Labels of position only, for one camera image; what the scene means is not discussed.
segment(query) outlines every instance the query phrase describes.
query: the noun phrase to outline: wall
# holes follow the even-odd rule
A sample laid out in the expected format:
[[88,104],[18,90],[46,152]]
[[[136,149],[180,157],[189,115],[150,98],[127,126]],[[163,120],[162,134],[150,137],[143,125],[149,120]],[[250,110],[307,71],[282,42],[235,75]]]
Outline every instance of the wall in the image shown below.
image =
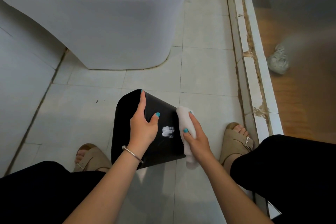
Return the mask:
[[0,177],[46,92],[65,46],[0,0]]

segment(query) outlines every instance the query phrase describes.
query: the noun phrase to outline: white cloth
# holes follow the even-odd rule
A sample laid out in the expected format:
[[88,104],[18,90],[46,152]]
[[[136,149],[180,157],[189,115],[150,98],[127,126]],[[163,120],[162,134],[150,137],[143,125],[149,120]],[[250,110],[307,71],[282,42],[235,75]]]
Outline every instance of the white cloth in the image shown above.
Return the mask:
[[194,114],[194,112],[190,110],[189,108],[183,107],[183,106],[179,106],[176,109],[176,112],[178,115],[178,126],[180,129],[180,135],[181,135],[183,145],[184,145],[184,154],[186,155],[186,161],[187,161],[186,165],[188,169],[195,169],[198,166],[198,162],[194,158],[193,154],[191,153],[188,142],[183,137],[183,130],[187,128],[191,136],[194,139],[196,138],[196,130],[193,125],[193,122],[191,121],[189,117],[189,112],[192,112],[192,114]]

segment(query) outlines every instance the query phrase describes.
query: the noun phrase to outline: person's left arm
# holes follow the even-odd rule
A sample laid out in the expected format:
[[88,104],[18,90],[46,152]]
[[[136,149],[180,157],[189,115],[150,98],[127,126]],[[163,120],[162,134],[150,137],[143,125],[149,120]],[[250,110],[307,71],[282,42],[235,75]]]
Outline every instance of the person's left arm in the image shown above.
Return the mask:
[[[142,91],[138,109],[130,121],[131,135],[127,146],[140,159],[158,131],[159,115],[154,114],[147,122],[145,107],[145,92]],[[114,223],[138,165],[139,161],[125,150],[64,223]]]

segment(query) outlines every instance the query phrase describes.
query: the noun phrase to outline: person's right arm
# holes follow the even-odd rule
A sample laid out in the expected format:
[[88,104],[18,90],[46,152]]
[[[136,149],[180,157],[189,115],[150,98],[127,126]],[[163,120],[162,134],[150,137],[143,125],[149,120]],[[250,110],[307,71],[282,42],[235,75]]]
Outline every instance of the person's right arm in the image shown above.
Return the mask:
[[197,138],[189,132],[183,133],[191,152],[207,174],[216,198],[228,224],[273,223],[239,188],[210,150],[209,141],[201,125],[192,113],[189,116],[194,124]]

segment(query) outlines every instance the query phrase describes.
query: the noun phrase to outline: tile floor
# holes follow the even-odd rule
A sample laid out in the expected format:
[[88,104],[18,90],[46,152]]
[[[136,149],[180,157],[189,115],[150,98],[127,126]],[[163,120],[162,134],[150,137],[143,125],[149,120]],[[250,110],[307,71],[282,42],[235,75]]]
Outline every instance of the tile floor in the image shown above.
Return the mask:
[[[242,123],[226,0],[191,0],[178,19],[168,59],[146,70],[88,70],[69,52],[34,121],[13,171],[43,160],[74,168],[79,146],[91,142],[107,155],[115,107],[142,88],[174,106],[187,106],[219,158],[225,126]],[[138,170],[119,223],[225,223],[201,167],[185,159]]]

